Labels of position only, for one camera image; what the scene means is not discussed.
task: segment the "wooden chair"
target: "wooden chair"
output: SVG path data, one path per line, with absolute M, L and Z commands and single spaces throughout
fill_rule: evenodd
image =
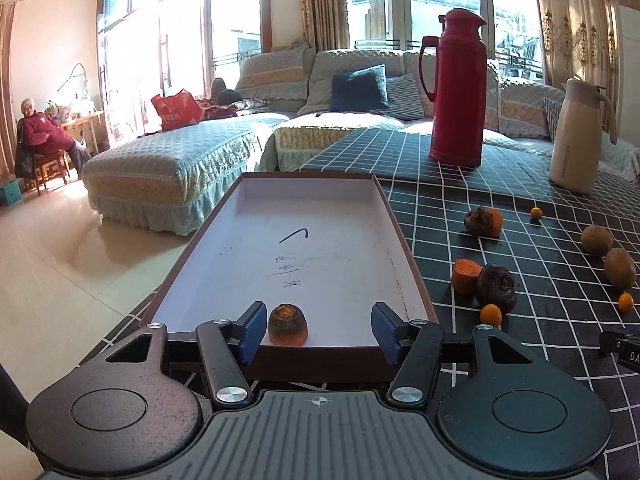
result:
M 66 178 L 69 175 L 69 164 L 66 161 L 66 152 L 60 150 L 56 153 L 51 153 L 50 155 L 35 155 L 35 174 L 33 175 L 33 181 L 36 183 L 36 189 L 38 190 L 38 196 L 40 196 L 40 183 L 44 185 L 44 189 L 47 189 L 47 180 L 49 179 L 49 175 L 47 174 L 47 170 L 45 166 L 56 163 L 58 167 L 58 171 L 62 176 L 62 180 L 65 185 L 67 184 Z

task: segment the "black device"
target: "black device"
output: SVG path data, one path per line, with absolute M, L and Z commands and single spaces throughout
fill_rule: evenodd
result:
M 194 336 L 168 338 L 151 323 L 44 390 L 26 419 L 42 478 L 598 478 L 591 467 L 610 437 L 609 410 L 492 326 L 445 334 L 377 303 L 372 332 L 399 367 L 386 395 L 254 397 L 239 365 L 254 357 L 266 322 L 256 302 Z M 194 355 L 206 402 L 163 373 Z M 435 399 L 442 363 L 467 363 L 469 377 Z
M 618 354 L 620 366 L 640 373 L 640 330 L 631 328 L 603 330 L 598 342 L 603 352 Z

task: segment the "table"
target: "table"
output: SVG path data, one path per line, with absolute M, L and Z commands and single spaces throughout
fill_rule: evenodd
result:
M 62 128 L 64 128 L 65 130 L 68 128 L 75 128 L 78 126 L 82 126 L 83 124 L 89 123 L 89 128 L 91 130 L 91 136 L 92 136 L 92 140 L 94 142 L 94 146 L 92 150 L 89 150 L 91 153 L 100 153 L 100 149 L 98 149 L 98 142 L 95 139 L 95 130 L 94 130 L 94 119 L 97 118 L 98 120 L 100 120 L 100 117 L 104 114 L 103 110 L 100 110 L 98 112 L 92 112 L 91 114 L 87 115 L 86 117 L 78 117 L 77 119 L 71 119 L 68 121 L 65 121 L 63 123 L 60 124 L 60 126 L 62 126 Z
M 469 258 L 508 268 L 518 302 L 501 329 L 599 394 L 614 427 L 599 471 L 610 480 L 638 480 L 640 376 L 600 354 L 598 336 L 605 327 L 640 328 L 640 316 L 635 309 L 620 315 L 614 307 L 620 294 L 604 277 L 603 260 L 583 254 L 579 245 L 582 229 L 600 224 L 640 262 L 640 190 L 601 173 L 590 196 L 577 195 L 549 183 L 548 159 L 495 146 L 483 147 L 476 169 L 440 164 L 428 158 L 430 140 L 361 130 L 302 171 L 378 176 L 445 330 L 470 333 L 479 323 L 476 300 L 450 288 L 451 262 Z M 464 215 L 478 205 L 503 213 L 499 240 L 465 233 Z M 535 205 L 545 213 L 540 225 L 530 220 Z M 640 290 L 632 294 L 640 303 Z M 466 372 L 466 366 L 445 366 L 438 387 L 455 386 Z

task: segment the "red thermos flask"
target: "red thermos flask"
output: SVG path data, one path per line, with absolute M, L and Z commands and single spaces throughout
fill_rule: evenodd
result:
M 480 166 L 486 108 L 486 46 L 478 29 L 486 21 L 465 9 L 441 16 L 441 37 L 422 38 L 418 70 L 429 101 L 434 103 L 430 158 L 457 166 Z M 422 78 L 422 55 L 436 48 L 433 92 Z

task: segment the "white thermos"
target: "white thermos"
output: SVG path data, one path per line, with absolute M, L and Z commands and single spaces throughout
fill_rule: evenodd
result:
M 602 145 L 600 102 L 604 101 L 607 108 L 612 144 L 618 142 L 616 114 L 611 100 L 601 94 L 596 85 L 571 78 L 565 88 L 549 179 L 571 191 L 590 193 L 596 181 Z

